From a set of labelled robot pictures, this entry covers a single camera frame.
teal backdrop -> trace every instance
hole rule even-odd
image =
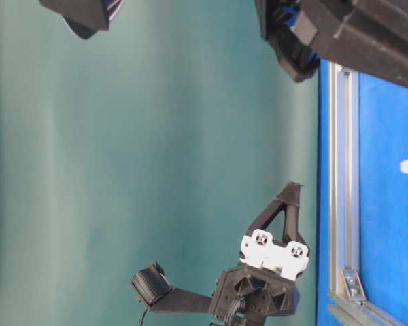
[[[291,179],[311,261],[297,315],[267,325],[314,325],[317,114],[252,0],[127,0],[90,41],[0,0],[0,326],[136,325],[127,281],[151,261],[209,295]]]

